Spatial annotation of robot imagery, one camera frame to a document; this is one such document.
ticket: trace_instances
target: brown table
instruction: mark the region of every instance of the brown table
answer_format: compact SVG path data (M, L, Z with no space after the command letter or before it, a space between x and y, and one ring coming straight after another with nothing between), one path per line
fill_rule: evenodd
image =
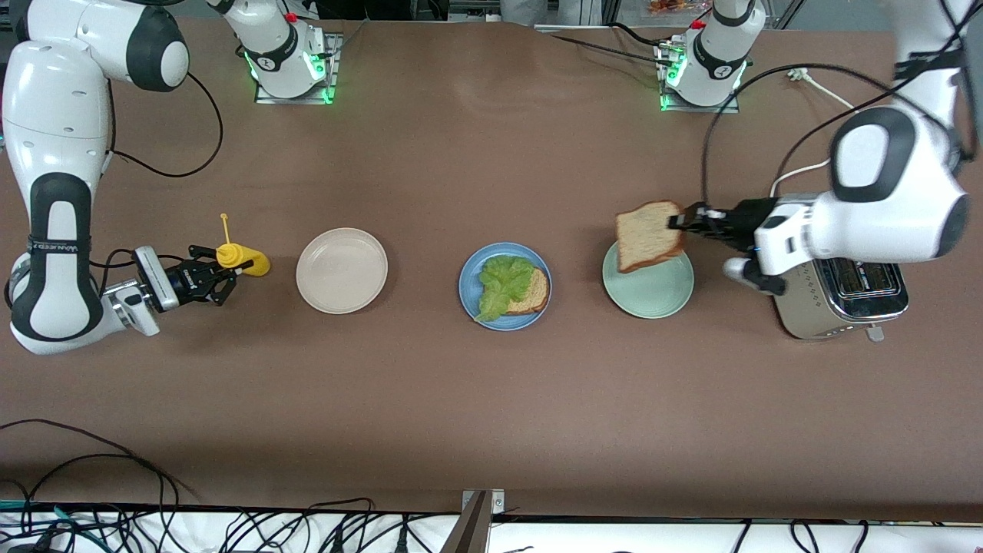
M613 215L695 201L709 120L660 112L644 63L511 25L371 23L346 46L333 106L256 106L225 24L181 25L225 146L183 180L115 160L96 198L94 255L217 245L227 212L234 239L273 270L243 279L221 309L159 317L156 338L42 358L0 333L4 420L47 417L122 442L206 504L354 493L385 509L446 510L462 488L500 487L521 513L979 520L983 218L945 259L905 268L911 308L880 345L790 338L767 298L722 275L732 252L698 239L686 308L634 319L601 283ZM643 51L611 31L578 36ZM884 34L765 32L752 73L826 61L888 78L892 52ZM855 101L872 95L838 75L821 81ZM215 122L193 85L116 95L120 150L169 170L210 152ZM713 202L767 194L791 142L838 110L781 77L750 90L715 139ZM831 135L793 166L824 158ZM976 194L980 167L959 179ZM6 163L0 176L10 263L27 227ZM308 241L339 226L377 236L390 263L379 299L341 317L307 306L294 282ZM554 277L545 316L519 333L470 323L458 302L464 261L499 240L538 251ZM12 430L0 473L38 476L94 451L54 430ZM91 464L40 499L155 493L137 468Z

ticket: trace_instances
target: green plate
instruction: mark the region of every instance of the green plate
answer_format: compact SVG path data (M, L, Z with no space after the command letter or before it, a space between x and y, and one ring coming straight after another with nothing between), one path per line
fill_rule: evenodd
M617 242L607 250L605 289L618 307L642 319L661 319L682 309L693 294L693 266L686 254L627 275L617 271Z

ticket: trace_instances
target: green led light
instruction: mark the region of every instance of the green led light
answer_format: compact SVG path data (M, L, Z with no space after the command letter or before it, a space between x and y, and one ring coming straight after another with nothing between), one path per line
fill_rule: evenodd
M740 78L744 76L745 69L747 69L747 62L741 64L740 69L737 70L737 79L734 80L734 90L740 87Z
M320 98L324 100L324 103L327 105L334 103L334 86L330 86L321 91Z
M687 65L686 56L680 56L679 61L672 64L672 68L669 70L668 75L666 75L665 81L671 87L679 86L679 80L682 79L682 72L686 70Z
M324 64L317 62L316 57L311 56L307 52L304 52L304 63L308 65L308 71L311 72L311 77L317 81L324 78Z
M249 65L249 74L253 77L253 80L258 83L260 78L256 76L256 67L253 66L253 60L249 59L249 56L246 56L246 64Z

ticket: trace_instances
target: plate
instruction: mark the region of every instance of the plate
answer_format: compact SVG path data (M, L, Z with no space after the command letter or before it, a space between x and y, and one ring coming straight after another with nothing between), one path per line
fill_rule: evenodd
M607 250L605 290L626 313L661 319L682 309L693 294L693 266L686 254L627 275L617 271L617 242Z
M549 295L547 296L547 307L549 307L549 301L552 299L552 276L549 275L547 263L536 252L522 244L497 242L489 244L475 252L468 259L467 263L464 264L464 269L461 270L461 277L457 280L457 290L461 296L461 305L464 306L464 310L467 311L468 316L472 320L481 313L478 303L482 299L482 293L485 292L485 285L482 284L478 276L482 273L485 262L496 256L524 257L533 263L533 267L542 269L549 283ZM493 331L518 331L535 323L546 310L547 308L544 307L543 311L539 313L530 313L529 315L503 315L494 321L477 321L477 323Z
M331 315L362 309L376 299L389 274L378 240L358 228L334 228L304 248L297 288L304 301Z

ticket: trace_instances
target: toast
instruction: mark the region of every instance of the toast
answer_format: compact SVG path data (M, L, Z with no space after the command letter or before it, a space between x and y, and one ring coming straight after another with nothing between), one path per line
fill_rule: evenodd
M533 269L533 278L529 281L529 291L526 292L526 299L522 301L511 301L508 304L508 311L505 315L530 315L539 313L547 308L549 301L549 279L543 270L536 267Z
M680 204L662 200L618 214L614 218L618 272L631 273L681 254L683 232L668 228L668 220L682 211Z

